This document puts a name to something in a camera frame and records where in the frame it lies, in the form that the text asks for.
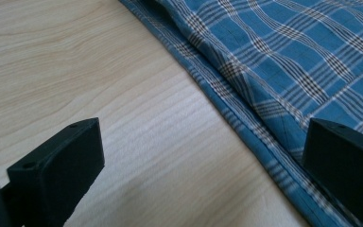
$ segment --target light wood surface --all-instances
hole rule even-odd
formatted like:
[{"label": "light wood surface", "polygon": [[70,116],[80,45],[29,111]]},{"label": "light wood surface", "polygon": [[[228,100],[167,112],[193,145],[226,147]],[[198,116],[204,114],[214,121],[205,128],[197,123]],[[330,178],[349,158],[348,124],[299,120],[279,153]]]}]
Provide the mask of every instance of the light wood surface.
[{"label": "light wood surface", "polygon": [[307,225],[119,2],[0,0],[0,186],[15,161],[95,116],[106,166],[65,226]]}]

